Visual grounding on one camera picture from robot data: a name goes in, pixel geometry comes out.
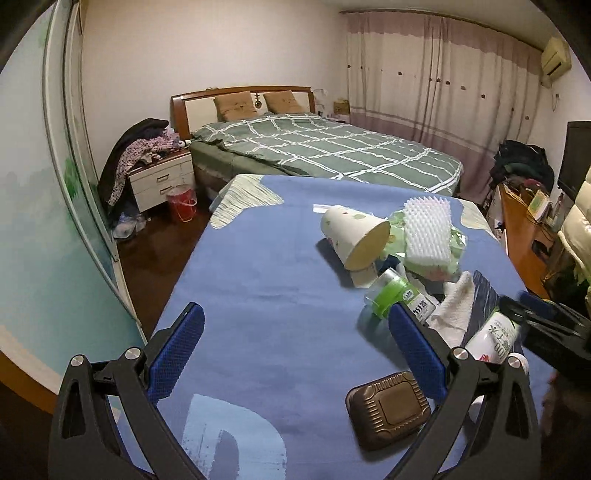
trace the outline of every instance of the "pink curtain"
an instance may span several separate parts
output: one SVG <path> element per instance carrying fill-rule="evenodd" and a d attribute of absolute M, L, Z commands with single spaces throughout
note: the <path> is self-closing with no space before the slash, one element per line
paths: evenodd
<path fill-rule="evenodd" d="M 351 122 L 456 157 L 464 165 L 460 196 L 481 203 L 499 143 L 529 137 L 541 52 L 453 18 L 347 17 Z"/>

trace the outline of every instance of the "green plastic bag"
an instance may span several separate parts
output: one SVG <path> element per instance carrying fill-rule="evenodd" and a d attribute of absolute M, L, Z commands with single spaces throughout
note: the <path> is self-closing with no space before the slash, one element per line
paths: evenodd
<path fill-rule="evenodd" d="M 406 260 L 406 238 L 404 236 L 404 211 L 399 210 L 388 217 L 390 222 L 390 237 L 388 243 L 382 252 L 383 257 L 395 255 L 404 264 L 404 268 L 415 272 L 422 277 L 434 281 L 450 281 L 458 276 L 459 262 L 466 250 L 468 236 L 459 231 L 452 225 L 452 235 L 449 241 L 450 252 L 452 254 L 449 265 L 446 268 L 424 267 L 416 265 Z"/>

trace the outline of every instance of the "white nightstand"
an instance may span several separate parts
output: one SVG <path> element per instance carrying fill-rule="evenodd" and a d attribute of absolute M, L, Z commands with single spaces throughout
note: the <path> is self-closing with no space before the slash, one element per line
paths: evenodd
<path fill-rule="evenodd" d="M 128 177 L 140 212 L 166 202 L 166 193 L 177 185 L 188 184 L 195 188 L 193 162 L 186 148 L 152 165 L 134 168 Z"/>

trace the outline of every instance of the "white brush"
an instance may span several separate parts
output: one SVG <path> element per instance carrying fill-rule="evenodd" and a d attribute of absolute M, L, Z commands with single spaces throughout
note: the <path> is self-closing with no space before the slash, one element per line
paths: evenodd
<path fill-rule="evenodd" d="M 452 210 L 449 202 L 418 197 L 404 204 L 406 259 L 425 267 L 446 267 L 451 260 Z"/>

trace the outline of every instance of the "pillow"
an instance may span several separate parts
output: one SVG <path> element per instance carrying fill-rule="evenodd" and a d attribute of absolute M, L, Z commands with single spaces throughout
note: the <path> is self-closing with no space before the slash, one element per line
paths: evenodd
<path fill-rule="evenodd" d="M 246 120 L 258 116 L 250 92 L 228 93 L 213 98 L 217 114 L 225 122 Z"/>
<path fill-rule="evenodd" d="M 267 108 L 272 113 L 304 113 L 302 107 L 294 97 L 291 90 L 285 92 L 264 93 L 263 97 L 267 103 Z"/>

